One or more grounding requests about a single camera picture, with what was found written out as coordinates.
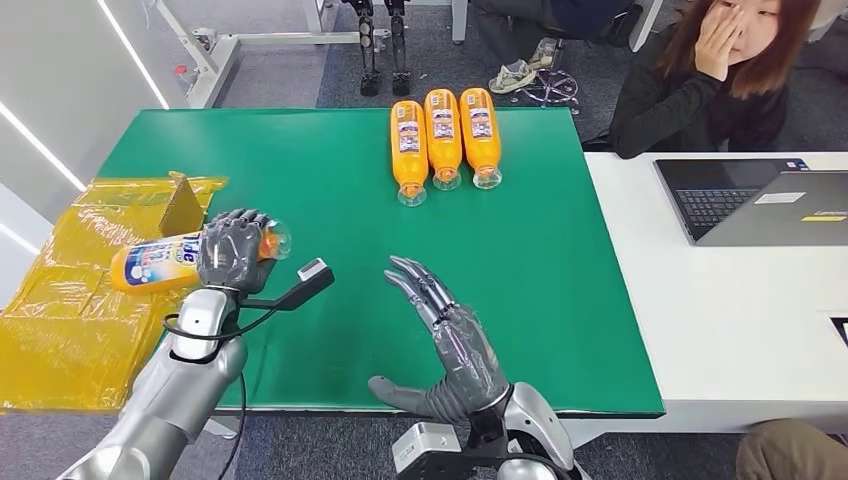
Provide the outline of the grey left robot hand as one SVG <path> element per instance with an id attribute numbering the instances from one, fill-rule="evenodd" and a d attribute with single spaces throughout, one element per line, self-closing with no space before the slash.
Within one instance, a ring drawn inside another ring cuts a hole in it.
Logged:
<path id="1" fill-rule="evenodd" d="M 276 219 L 257 209 L 238 208 L 212 218 L 200 235 L 201 286 L 260 293 L 277 262 L 275 253 L 260 258 L 263 236 L 276 234 L 278 226 Z"/>

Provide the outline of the person's right hand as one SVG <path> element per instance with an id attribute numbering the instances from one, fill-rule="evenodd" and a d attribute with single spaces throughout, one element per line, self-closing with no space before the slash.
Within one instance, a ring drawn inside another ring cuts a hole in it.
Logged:
<path id="1" fill-rule="evenodd" d="M 740 1 L 714 1 L 702 20 L 694 46 L 695 69 L 718 81 L 725 81 L 730 53 L 742 29 L 744 10 Z"/>

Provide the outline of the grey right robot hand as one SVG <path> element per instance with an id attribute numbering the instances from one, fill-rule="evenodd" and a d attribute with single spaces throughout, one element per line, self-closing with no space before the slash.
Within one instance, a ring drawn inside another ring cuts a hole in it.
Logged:
<path id="1" fill-rule="evenodd" d="M 500 401 L 510 382 L 476 315 L 422 263 L 394 255 L 389 261 L 384 277 L 404 294 L 431 334 L 444 375 L 426 389 L 374 376 L 368 381 L 371 393 L 401 411 L 453 424 Z"/>

